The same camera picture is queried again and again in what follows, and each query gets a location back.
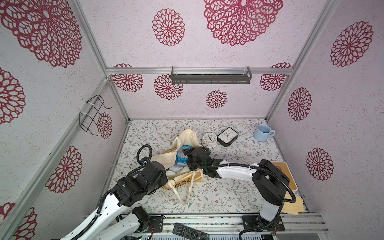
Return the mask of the blue twin bell alarm clock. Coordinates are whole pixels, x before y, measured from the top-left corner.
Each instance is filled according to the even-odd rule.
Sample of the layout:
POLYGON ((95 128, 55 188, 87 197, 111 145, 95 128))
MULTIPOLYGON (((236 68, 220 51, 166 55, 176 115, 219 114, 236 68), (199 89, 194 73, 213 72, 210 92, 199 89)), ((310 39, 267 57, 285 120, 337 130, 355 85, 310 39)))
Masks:
POLYGON ((192 146, 189 146, 189 145, 183 145, 180 147, 180 149, 177 151, 177 155, 176 155, 176 162, 175 162, 176 165, 179 165, 182 167, 185 167, 187 165, 189 158, 188 158, 188 156, 186 156, 184 154, 184 150, 188 150, 191 148, 192 148, 192 146))

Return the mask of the beige canvas tote bag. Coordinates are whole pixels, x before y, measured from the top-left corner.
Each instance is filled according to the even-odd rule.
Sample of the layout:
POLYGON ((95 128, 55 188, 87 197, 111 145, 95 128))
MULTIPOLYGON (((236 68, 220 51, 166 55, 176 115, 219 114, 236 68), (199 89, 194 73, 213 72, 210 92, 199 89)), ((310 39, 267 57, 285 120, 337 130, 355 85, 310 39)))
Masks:
POLYGON ((173 141, 172 148, 162 154, 152 157, 151 161, 161 164, 166 170, 166 183, 163 184, 164 190, 171 190, 182 205, 188 203, 191 197, 195 182, 203 180, 203 172, 200 169, 192 170, 188 166, 188 157, 183 150, 197 148, 200 146, 197 133, 191 129, 182 131, 173 141), (182 199, 178 192, 178 187, 188 185, 187 198, 182 199))

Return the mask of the black square alarm clock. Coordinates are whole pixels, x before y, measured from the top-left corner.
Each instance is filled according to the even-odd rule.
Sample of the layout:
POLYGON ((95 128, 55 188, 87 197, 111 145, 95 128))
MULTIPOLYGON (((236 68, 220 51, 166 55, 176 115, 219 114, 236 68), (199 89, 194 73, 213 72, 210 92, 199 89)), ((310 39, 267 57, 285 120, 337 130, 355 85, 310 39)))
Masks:
POLYGON ((217 135, 218 143, 223 147, 229 147, 237 140, 239 133, 231 127, 226 128, 223 132, 217 135))

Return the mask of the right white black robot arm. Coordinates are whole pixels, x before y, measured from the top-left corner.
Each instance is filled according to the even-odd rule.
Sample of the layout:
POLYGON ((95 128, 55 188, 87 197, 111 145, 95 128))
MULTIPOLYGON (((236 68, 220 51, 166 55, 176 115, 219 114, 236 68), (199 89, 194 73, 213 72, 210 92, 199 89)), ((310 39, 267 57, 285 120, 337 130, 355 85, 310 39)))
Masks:
POLYGON ((210 178, 236 179, 253 183, 264 199, 263 206, 257 216, 256 226, 245 228, 239 233, 263 232, 281 220, 280 214, 285 203, 294 204, 297 198, 289 187, 289 178, 272 162, 261 160, 255 165, 230 163, 221 159, 213 159, 206 147, 183 150, 188 157, 190 170, 200 169, 210 178))

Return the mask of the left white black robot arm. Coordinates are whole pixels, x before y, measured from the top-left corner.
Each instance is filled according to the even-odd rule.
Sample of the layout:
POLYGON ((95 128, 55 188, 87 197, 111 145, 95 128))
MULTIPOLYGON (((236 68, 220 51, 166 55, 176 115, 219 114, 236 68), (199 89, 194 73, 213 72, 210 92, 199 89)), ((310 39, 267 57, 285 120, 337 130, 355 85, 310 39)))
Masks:
POLYGON ((144 196, 156 192, 168 182, 165 167, 152 161, 152 147, 144 145, 137 153, 139 167, 118 180, 99 200, 98 207, 63 240, 120 240, 136 231, 143 232, 150 224, 150 216, 136 207, 125 218, 110 225, 144 196))

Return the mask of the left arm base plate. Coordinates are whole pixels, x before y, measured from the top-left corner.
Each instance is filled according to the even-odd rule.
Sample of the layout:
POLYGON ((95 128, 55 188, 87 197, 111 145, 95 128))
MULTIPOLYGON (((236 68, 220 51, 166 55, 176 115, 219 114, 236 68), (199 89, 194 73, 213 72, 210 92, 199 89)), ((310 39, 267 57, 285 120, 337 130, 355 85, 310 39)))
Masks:
POLYGON ((150 216, 149 224, 144 229, 138 229, 135 233, 161 233, 163 231, 165 216, 150 216))

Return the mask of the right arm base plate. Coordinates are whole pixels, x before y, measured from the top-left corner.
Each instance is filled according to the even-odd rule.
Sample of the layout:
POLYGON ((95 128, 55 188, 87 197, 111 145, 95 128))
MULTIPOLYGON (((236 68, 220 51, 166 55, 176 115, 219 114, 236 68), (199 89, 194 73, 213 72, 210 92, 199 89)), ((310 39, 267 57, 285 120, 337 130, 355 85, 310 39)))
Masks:
POLYGON ((260 215, 246 215, 242 216, 243 226, 245 230, 256 229, 263 227, 261 231, 267 232, 283 232, 285 226, 282 217, 278 215, 274 220, 268 221, 263 219, 260 215))

